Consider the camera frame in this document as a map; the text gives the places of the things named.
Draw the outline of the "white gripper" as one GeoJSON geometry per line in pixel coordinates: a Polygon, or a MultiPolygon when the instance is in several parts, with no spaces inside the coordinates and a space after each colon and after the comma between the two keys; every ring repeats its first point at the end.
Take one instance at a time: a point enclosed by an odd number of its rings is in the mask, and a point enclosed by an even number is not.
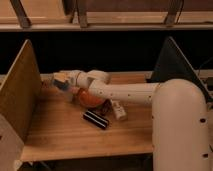
{"type": "Polygon", "coordinates": [[[80,70],[62,71],[53,74],[53,84],[56,86],[76,86],[80,70]]]}

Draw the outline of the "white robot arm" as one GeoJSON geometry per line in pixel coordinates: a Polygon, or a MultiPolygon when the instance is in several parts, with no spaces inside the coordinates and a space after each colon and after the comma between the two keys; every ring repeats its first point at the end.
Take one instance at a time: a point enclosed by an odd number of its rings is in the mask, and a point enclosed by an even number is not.
{"type": "Polygon", "coordinates": [[[211,171],[208,107],[201,89],[185,79],[163,83],[111,84],[103,71],[60,71],[60,89],[84,88],[104,98],[152,107],[154,171],[211,171]]]}

